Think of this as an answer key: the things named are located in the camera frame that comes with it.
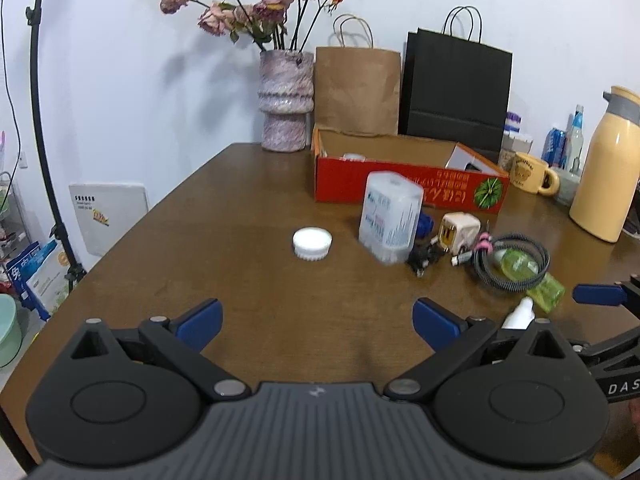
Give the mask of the right hand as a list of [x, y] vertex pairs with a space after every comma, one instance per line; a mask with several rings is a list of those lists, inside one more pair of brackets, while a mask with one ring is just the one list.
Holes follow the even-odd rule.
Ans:
[[591, 461], [611, 478], [639, 478], [639, 400], [610, 405], [608, 429]]

